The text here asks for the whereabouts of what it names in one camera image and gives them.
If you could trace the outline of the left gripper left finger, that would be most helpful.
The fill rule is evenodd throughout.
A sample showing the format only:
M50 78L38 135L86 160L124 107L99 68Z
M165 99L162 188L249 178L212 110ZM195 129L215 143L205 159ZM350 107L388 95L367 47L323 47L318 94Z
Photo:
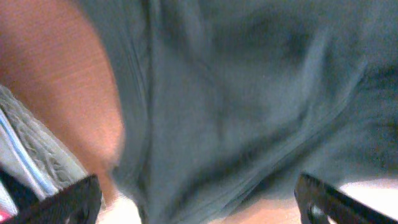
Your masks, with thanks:
M1 180L17 204L18 213L5 224L95 224L102 191L96 175L88 175L43 201L16 178L1 171Z

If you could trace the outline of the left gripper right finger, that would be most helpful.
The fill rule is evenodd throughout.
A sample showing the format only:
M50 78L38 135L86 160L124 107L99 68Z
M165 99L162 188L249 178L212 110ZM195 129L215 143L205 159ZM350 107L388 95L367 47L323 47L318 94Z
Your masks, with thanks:
M299 176L294 196L302 224L397 224L397 220L307 173Z

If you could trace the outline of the dark green t-shirt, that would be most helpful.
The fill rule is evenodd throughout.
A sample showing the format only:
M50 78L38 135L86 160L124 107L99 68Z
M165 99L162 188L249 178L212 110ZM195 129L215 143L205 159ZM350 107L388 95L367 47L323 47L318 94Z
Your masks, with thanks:
M144 223L205 223L302 172L397 177L397 2L81 1L118 86L113 170Z

